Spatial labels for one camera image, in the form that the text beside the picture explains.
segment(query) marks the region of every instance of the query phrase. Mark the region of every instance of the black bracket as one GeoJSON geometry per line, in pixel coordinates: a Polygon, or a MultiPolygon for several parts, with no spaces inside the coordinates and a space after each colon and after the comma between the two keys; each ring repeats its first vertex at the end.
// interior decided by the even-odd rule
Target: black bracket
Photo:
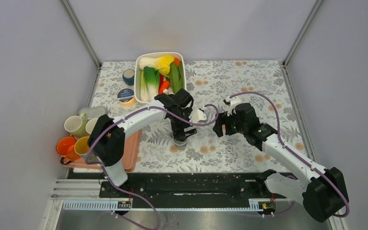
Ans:
{"type": "Polygon", "coordinates": [[[225,125],[225,134],[233,135],[236,133],[243,134],[250,145],[256,146],[262,151],[262,144],[267,137],[277,134],[277,130],[268,124],[260,123],[254,108],[250,103],[241,103],[237,105],[233,114],[228,116],[228,112],[218,115],[213,131],[218,137],[223,136],[222,126],[225,125]]]}
{"type": "MultiPolygon", "coordinates": [[[[88,145],[91,146],[99,135],[113,123],[113,119],[108,117],[108,115],[100,116],[88,139],[88,145]]],[[[108,167],[122,159],[124,148],[125,130],[115,126],[101,137],[95,145],[93,152],[101,159],[104,166],[108,167]]]]}
{"type": "MultiPolygon", "coordinates": [[[[174,113],[184,120],[190,120],[189,117],[193,111],[192,107],[194,105],[194,99],[185,89],[180,89],[176,94],[166,95],[165,93],[162,93],[154,97],[154,99],[163,103],[164,107],[168,111],[174,113]]],[[[174,140],[184,142],[187,140],[187,137],[196,133],[195,128],[188,131],[184,130],[190,127],[190,124],[185,123],[170,114],[167,114],[166,118],[169,118],[171,121],[172,135],[174,140]]]]}
{"type": "Polygon", "coordinates": [[[272,174],[274,174],[274,173],[276,173],[276,171],[275,170],[272,170],[272,169],[268,169],[268,170],[266,170],[266,171],[264,171],[264,172],[262,172],[261,174],[259,174],[257,177],[256,177],[256,183],[257,183],[257,185],[258,185],[258,187],[259,187],[259,192],[260,192],[260,195],[264,195],[264,194],[271,194],[270,192],[269,192],[269,190],[267,189],[267,187],[266,187],[266,184],[265,184],[265,181],[266,181],[266,179],[270,176],[270,175],[272,175],[272,174]]]}
{"type": "MultiPolygon", "coordinates": [[[[325,169],[325,176],[341,191],[349,202],[344,176],[339,169],[333,167],[325,169]]],[[[323,179],[311,178],[311,183],[307,186],[307,191],[302,194],[303,205],[308,214],[316,221],[324,222],[334,213],[345,206],[343,200],[336,191],[323,179]]]]}

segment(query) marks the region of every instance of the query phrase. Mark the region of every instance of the white mug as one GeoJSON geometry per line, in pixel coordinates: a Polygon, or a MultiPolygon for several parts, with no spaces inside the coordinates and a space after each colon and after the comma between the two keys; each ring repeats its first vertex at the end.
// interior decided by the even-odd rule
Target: white mug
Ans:
{"type": "Polygon", "coordinates": [[[85,126],[87,125],[87,115],[81,114],[80,116],[71,116],[66,122],[64,122],[64,128],[71,135],[77,137],[85,137],[88,135],[85,131],[85,126]]]}
{"type": "Polygon", "coordinates": [[[93,118],[89,120],[87,125],[85,126],[85,131],[87,131],[89,135],[91,135],[92,131],[94,130],[94,127],[97,121],[98,121],[97,118],[93,118]]]}

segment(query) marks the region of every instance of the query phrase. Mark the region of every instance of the leek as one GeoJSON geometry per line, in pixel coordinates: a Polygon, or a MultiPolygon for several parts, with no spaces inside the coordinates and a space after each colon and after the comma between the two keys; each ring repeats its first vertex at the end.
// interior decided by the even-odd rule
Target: leek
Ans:
{"type": "Polygon", "coordinates": [[[157,70],[155,68],[145,66],[143,72],[147,90],[149,91],[149,99],[153,100],[159,94],[160,78],[156,76],[157,70]]]}
{"type": "Polygon", "coordinates": [[[149,92],[144,77],[144,71],[140,72],[140,99],[144,102],[149,101],[149,92]]]}
{"type": "Polygon", "coordinates": [[[174,94],[176,94],[183,87],[183,79],[180,74],[180,68],[174,63],[170,64],[170,86],[174,94]]]}

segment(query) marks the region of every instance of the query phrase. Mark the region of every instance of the white wall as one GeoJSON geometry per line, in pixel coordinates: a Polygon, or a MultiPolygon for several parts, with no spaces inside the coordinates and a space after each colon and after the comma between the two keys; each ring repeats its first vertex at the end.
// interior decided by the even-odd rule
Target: white wall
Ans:
{"type": "Polygon", "coordinates": [[[58,0],[0,0],[0,230],[38,228],[95,71],[58,0]]]}
{"type": "Polygon", "coordinates": [[[349,229],[368,229],[368,1],[325,1],[288,68],[320,162],[344,173],[349,229]]]}
{"type": "Polygon", "coordinates": [[[101,61],[281,59],[315,0],[70,0],[101,61]]]}

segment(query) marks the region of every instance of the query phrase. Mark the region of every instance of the cup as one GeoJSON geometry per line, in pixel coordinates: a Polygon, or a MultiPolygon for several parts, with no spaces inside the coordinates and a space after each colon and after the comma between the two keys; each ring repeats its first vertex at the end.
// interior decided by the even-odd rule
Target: cup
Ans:
{"type": "MultiPolygon", "coordinates": [[[[77,140],[77,142],[75,142],[75,146],[74,146],[74,151],[84,159],[87,157],[88,150],[90,150],[90,147],[88,146],[88,139],[89,137],[80,138],[77,140]]],[[[94,153],[91,153],[89,161],[94,161],[94,160],[95,160],[95,155],[94,153]]]]}
{"type": "Polygon", "coordinates": [[[91,135],[92,131],[94,130],[95,124],[98,121],[97,118],[93,118],[88,121],[87,125],[85,126],[85,131],[91,135]]]}
{"type": "Polygon", "coordinates": [[[76,141],[73,137],[65,137],[57,143],[56,150],[57,153],[61,155],[60,163],[62,165],[70,164],[72,161],[81,158],[81,156],[74,151],[75,143],[76,141]]]}
{"type": "Polygon", "coordinates": [[[88,135],[85,131],[85,126],[87,125],[87,115],[82,113],[80,116],[71,116],[66,122],[64,122],[64,128],[71,135],[76,137],[84,137],[88,135]]]}

